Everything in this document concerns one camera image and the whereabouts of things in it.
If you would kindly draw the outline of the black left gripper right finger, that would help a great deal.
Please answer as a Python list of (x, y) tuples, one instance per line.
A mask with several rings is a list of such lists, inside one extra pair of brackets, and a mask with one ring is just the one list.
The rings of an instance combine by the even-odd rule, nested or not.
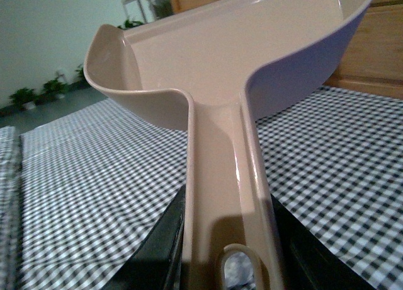
[(291, 289), (373, 289), (272, 197)]

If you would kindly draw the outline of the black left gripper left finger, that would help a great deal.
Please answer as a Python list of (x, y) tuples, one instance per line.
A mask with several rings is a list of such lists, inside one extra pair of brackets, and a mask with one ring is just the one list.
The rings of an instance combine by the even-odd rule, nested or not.
[(106, 289), (179, 289), (185, 189), (182, 186), (139, 249)]

